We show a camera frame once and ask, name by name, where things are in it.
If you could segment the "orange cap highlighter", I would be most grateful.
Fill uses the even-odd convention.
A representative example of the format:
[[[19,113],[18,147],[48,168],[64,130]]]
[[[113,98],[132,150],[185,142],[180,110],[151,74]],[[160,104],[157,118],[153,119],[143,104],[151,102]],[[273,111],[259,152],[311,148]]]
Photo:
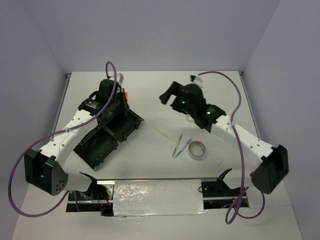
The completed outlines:
[[[127,93],[127,92],[125,92],[125,93],[124,93],[124,97],[125,97],[125,99],[126,99],[126,100],[128,100],[129,95],[128,95],[128,93]]]

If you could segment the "small clear tape roll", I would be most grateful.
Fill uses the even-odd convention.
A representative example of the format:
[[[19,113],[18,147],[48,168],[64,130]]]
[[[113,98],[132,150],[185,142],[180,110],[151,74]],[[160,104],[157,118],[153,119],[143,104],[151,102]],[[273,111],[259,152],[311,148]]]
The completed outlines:
[[[191,115],[187,115],[187,116],[186,116],[186,121],[187,121],[188,123],[194,123],[194,122],[195,122],[195,120],[192,118]]]

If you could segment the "black four-compartment organizer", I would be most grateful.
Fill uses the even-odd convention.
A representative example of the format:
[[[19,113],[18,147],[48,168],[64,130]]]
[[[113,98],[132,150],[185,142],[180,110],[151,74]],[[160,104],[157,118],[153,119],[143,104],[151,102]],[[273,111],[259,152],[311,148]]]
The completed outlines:
[[[119,143],[126,141],[144,119],[129,108],[127,115],[119,115],[112,120],[98,116],[96,120],[97,126],[74,148],[74,152],[92,169],[103,163]]]

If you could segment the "yellow pen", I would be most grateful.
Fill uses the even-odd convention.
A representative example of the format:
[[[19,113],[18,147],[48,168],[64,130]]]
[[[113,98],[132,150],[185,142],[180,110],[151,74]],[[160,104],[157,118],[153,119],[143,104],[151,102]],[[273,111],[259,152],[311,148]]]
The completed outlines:
[[[164,131],[162,131],[161,129],[157,128],[157,127],[153,127],[156,131],[158,131],[160,134],[162,134],[163,136],[165,136],[166,138],[170,139],[171,141],[177,143],[177,140],[171,136],[169,136],[168,134],[166,134]]]

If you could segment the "green pen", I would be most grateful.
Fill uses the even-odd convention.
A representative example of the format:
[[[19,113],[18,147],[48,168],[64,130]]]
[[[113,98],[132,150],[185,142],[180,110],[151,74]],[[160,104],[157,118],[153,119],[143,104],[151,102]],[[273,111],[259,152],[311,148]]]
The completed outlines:
[[[180,145],[180,143],[181,143],[181,140],[182,140],[182,138],[183,138],[183,133],[181,133],[180,134],[180,136],[179,136],[179,139],[178,139],[178,141],[177,141],[177,143],[176,143],[176,145],[175,145],[175,148],[174,148],[174,151],[173,151],[173,153],[172,153],[172,158],[174,158],[175,157],[175,155],[176,155],[176,152],[177,152],[177,150],[178,150],[178,148],[179,148],[179,145]]]

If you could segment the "blue pen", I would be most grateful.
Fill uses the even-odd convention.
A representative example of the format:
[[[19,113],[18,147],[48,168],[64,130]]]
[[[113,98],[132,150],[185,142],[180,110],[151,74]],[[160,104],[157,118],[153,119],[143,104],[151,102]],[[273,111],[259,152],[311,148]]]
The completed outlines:
[[[187,147],[188,145],[192,142],[192,138],[190,138],[185,145],[177,152],[177,154],[174,156],[174,158],[176,159]]]

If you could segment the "large clear tape roll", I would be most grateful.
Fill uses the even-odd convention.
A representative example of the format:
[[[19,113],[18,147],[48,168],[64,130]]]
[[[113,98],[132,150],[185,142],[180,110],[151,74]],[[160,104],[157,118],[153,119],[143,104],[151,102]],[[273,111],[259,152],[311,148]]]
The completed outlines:
[[[206,146],[201,141],[192,141],[187,148],[188,156],[195,161],[200,161],[206,155]]]

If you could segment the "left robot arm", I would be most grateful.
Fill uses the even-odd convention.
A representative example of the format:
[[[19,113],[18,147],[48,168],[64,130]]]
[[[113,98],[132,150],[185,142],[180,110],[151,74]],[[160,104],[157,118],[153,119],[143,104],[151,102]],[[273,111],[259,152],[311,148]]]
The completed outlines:
[[[26,181],[49,193],[79,191],[86,199],[97,196],[94,179],[85,173],[64,171],[64,164],[81,140],[96,126],[98,117],[110,109],[110,104],[122,90],[122,74],[101,81],[99,90],[84,100],[69,123],[57,131],[53,139],[39,150],[29,149],[24,154]]]

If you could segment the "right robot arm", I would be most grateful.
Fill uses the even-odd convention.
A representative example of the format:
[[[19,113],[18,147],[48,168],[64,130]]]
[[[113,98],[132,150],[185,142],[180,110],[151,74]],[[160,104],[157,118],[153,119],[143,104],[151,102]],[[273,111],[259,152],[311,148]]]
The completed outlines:
[[[275,147],[232,123],[224,110],[206,102],[198,85],[181,85],[174,81],[159,99],[166,104],[172,95],[175,96],[170,105],[173,110],[191,116],[200,129],[220,137],[236,150],[242,150],[243,156],[251,161],[253,168],[244,175],[245,187],[256,187],[264,194],[271,194],[288,174],[288,151],[284,146]]]

